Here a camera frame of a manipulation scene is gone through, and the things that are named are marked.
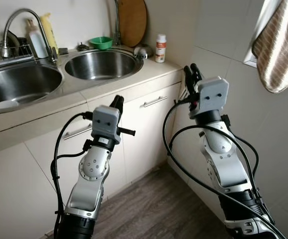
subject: yellow bottle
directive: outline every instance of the yellow bottle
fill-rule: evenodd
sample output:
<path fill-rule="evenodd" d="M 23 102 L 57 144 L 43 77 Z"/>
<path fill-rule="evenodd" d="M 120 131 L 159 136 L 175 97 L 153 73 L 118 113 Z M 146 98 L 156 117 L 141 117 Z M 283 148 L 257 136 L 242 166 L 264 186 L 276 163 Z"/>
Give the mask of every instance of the yellow bottle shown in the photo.
<path fill-rule="evenodd" d="M 42 23 L 42 26 L 46 35 L 46 39 L 48 40 L 49 45 L 51 46 L 51 48 L 55 47 L 56 53 L 58 54 L 59 49 L 54 39 L 51 23 L 49 22 L 50 15 L 51 15 L 50 13 L 47 13 L 41 16 L 40 20 L 41 20 L 41 23 Z"/>

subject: white kitchen cabinet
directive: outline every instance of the white kitchen cabinet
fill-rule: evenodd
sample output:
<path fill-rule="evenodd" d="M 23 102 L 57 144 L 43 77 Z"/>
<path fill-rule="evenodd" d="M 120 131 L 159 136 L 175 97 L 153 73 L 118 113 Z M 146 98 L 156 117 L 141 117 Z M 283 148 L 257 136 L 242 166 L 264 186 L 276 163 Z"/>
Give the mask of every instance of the white kitchen cabinet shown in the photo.
<path fill-rule="evenodd" d="M 0 151 L 0 239 L 52 230 L 56 195 L 24 143 Z"/>
<path fill-rule="evenodd" d="M 102 100 L 96 100 L 92 104 L 98 106 L 104 103 Z M 74 121 L 68 126 L 64 132 L 64 137 L 66 133 L 70 133 L 72 135 L 82 132 L 92 126 L 91 121 L 83 120 L 82 118 L 80 119 L 81 120 Z M 60 130 L 61 128 L 25 142 L 33 157 L 37 160 L 41 169 L 53 186 L 54 184 L 50 172 L 50 164 L 53 160 L 54 147 Z M 91 137 L 91 130 L 80 133 L 66 140 L 64 140 L 64 137 L 62 137 L 60 141 L 58 155 L 79 153 L 82 151 L 85 140 L 93 139 Z M 83 156 L 58 159 L 58 175 L 60 176 L 59 184 L 63 202 L 65 204 L 70 196 L 73 186 L 78 180 L 78 165 L 82 157 Z M 123 188 L 125 184 L 126 176 L 123 157 L 123 144 L 121 142 L 119 145 L 115 146 L 112 153 L 110 160 L 110 173 L 104 182 L 104 196 L 109 196 L 115 193 L 119 189 Z"/>
<path fill-rule="evenodd" d="M 124 134 L 127 183 L 166 160 L 162 140 L 164 118 L 178 98 L 180 83 L 124 104 L 122 126 L 136 130 L 135 137 Z M 172 122 L 168 123 L 171 134 Z"/>

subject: green bowl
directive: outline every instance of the green bowl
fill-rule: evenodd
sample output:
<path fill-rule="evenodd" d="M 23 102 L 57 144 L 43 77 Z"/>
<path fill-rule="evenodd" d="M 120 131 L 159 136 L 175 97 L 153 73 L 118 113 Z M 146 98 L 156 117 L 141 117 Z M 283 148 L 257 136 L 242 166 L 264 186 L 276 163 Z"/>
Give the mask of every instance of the green bowl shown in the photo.
<path fill-rule="evenodd" d="M 94 48 L 99 50 L 106 50 L 112 47 L 113 39 L 107 36 L 100 36 L 92 38 L 89 42 L 94 46 Z"/>

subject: sink basin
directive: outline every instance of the sink basin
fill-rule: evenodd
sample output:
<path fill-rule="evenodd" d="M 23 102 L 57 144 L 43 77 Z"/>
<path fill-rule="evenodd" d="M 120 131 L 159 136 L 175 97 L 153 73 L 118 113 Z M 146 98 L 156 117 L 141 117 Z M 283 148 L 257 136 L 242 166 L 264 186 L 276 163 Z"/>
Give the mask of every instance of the sink basin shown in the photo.
<path fill-rule="evenodd" d="M 61 81 L 60 72 L 36 64 L 0 70 L 0 113 L 47 96 Z"/>
<path fill-rule="evenodd" d="M 65 65 L 65 71 L 83 80 L 110 80 L 135 74 L 143 60 L 120 51 L 93 51 L 76 56 Z"/>

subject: striped towel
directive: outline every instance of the striped towel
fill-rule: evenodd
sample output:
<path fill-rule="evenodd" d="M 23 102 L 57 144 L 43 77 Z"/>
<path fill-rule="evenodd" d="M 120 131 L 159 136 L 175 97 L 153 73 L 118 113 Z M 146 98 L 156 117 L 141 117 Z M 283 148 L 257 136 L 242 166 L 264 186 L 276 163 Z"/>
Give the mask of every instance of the striped towel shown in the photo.
<path fill-rule="evenodd" d="M 254 41 L 260 80 L 271 93 L 288 87 L 288 0 L 282 0 L 263 31 Z"/>

